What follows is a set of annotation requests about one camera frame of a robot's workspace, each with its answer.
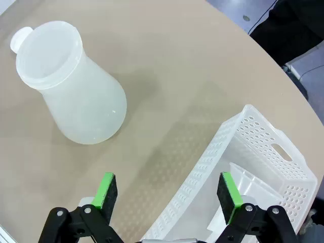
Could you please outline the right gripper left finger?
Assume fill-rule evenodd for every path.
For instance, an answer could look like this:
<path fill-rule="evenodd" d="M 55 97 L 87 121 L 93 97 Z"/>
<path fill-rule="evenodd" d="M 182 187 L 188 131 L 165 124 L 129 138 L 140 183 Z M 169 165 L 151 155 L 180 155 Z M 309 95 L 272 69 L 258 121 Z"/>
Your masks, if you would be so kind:
<path fill-rule="evenodd" d="M 48 214 L 39 242 L 79 242 L 90 237 L 93 242 L 119 242 L 119 235 L 110 226 L 117 199 L 114 173 L 105 173 L 94 199 L 73 211 L 52 208 Z"/>

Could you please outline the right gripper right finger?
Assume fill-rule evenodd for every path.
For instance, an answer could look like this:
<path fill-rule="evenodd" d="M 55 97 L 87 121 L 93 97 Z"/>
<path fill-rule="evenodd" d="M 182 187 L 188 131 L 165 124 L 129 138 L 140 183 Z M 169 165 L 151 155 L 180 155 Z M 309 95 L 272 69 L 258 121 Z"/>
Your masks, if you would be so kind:
<path fill-rule="evenodd" d="M 217 196 L 227 226 L 216 242 L 242 242 L 246 235 L 258 242 L 298 242 L 285 209 L 244 203 L 229 172 L 220 174 Z"/>

